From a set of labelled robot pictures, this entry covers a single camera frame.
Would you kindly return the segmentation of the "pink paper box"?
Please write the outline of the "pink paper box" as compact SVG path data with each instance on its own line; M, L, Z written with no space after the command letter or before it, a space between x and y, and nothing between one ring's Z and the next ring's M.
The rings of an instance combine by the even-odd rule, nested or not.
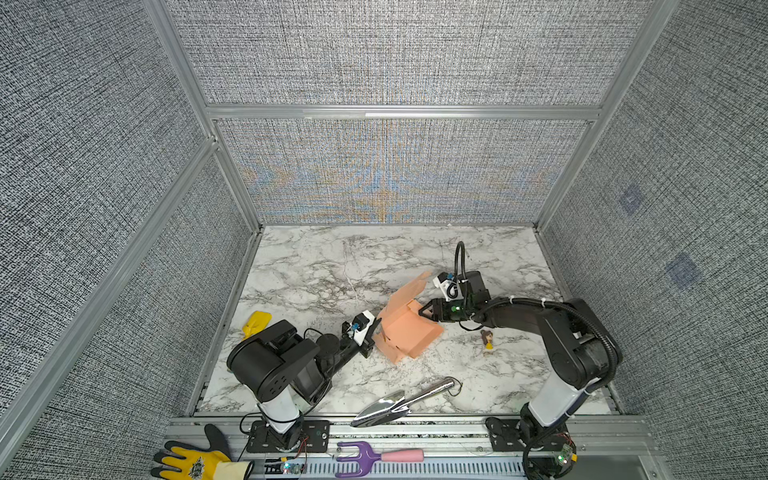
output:
M423 292L430 271L423 272L397 290L379 313L380 330L373 335L376 348L393 364L405 357L417 358L438 339L444 328L419 315Z

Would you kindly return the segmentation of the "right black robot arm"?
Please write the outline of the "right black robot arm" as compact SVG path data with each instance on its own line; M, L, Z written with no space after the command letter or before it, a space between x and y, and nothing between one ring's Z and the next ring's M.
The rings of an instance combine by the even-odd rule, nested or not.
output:
M558 302L519 296L493 298L479 272L452 280L458 296L438 297L418 310L435 323L470 321L481 330L511 329L541 337L552 373L537 396L524 404L517 424L486 422L492 439L509 439L514 448L539 449L547 438L564 433L566 421L596 391L609 384L623 361L613 336L582 299Z

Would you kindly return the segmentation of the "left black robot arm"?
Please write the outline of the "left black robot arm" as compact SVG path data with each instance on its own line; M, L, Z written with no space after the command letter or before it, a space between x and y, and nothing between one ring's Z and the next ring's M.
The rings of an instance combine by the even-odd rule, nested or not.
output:
M313 340L286 320L237 344L227 368L254 394L260 418L245 431L248 453L325 453L330 423L310 413L330 392L334 376L358 356L367 358L381 320L364 311L341 333Z

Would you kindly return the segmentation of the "small brown yellow figurine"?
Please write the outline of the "small brown yellow figurine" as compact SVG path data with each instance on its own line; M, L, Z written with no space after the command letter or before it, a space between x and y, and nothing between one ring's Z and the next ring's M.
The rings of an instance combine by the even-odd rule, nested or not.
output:
M482 330L481 331L481 338L484 344L484 348L486 351L492 351L494 348L493 341L494 341L494 334L491 330Z

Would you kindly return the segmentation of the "metal garden trowel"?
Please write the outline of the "metal garden trowel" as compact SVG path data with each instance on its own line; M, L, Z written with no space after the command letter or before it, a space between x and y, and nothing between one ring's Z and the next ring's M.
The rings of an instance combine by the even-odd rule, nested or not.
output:
M411 413L411 407L428 398L448 393L457 396L463 388L463 383L455 377L444 377L415 395L406 396L404 390L398 390L366 406L350 422L353 428L368 428L388 424L406 417Z

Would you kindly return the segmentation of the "purple pink hand rake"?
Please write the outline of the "purple pink hand rake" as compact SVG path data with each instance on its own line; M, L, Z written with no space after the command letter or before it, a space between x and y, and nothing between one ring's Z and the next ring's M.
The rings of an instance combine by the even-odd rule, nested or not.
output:
M389 463L423 463L424 452L421 449L406 449L377 453L373 447L365 441L339 442L338 448L356 448L357 453L352 456L339 457L338 463L355 464L351 472L339 472L335 474L337 479L353 479L367 476L377 462Z

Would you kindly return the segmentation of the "yellow black work glove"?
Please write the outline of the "yellow black work glove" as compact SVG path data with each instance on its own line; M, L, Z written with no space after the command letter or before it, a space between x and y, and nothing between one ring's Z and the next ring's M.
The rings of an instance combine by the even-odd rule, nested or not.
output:
M213 424L204 426L208 447L169 440L153 460L150 475L157 479L243 480L252 472L251 461L234 461L223 432Z

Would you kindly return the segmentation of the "yellow handled tool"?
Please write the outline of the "yellow handled tool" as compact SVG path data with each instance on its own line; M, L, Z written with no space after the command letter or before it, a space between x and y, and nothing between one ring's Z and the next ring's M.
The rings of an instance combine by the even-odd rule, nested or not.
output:
M243 338L247 339L265 330L272 320L268 312L254 311L242 327Z

